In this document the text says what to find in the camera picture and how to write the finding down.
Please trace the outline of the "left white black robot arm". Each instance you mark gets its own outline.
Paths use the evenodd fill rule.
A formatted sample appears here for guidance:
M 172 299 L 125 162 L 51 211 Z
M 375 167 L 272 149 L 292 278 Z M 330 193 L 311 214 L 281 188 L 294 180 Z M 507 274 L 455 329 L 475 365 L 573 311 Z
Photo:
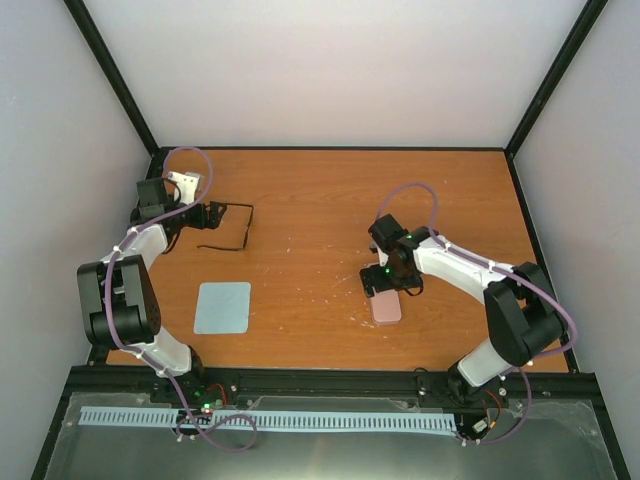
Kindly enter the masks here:
M 201 400 L 208 378 L 193 347 L 161 325 L 161 309 L 149 270 L 171 251 L 185 227 L 215 229 L 224 206 L 198 203 L 202 176 L 170 172 L 137 183 L 138 206 L 122 246 L 77 269 L 85 335 L 102 350 L 121 350 L 142 360 L 160 377 L 171 375 L 172 388 L 186 402 Z

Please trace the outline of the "pink glasses case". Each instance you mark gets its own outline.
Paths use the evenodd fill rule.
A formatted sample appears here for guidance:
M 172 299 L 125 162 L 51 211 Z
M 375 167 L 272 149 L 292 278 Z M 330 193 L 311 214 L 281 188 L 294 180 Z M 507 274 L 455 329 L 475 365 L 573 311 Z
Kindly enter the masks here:
M 395 290 L 376 293 L 370 299 L 370 307 L 372 319 L 376 325 L 397 324 L 402 318 L 400 298 Z

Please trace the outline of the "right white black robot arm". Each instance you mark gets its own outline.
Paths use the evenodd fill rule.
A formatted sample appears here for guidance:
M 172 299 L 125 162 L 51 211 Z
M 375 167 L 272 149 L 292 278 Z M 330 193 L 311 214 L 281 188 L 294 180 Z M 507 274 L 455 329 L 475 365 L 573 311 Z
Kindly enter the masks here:
M 567 333 L 569 321 L 538 265 L 495 263 L 428 227 L 408 231 L 390 214 L 377 218 L 368 233 L 378 255 L 376 264 L 359 272 L 368 298 L 392 290 L 417 296 L 430 276 L 484 307 L 488 338 L 448 371 L 454 402 L 472 402 L 496 377 L 524 366 Z

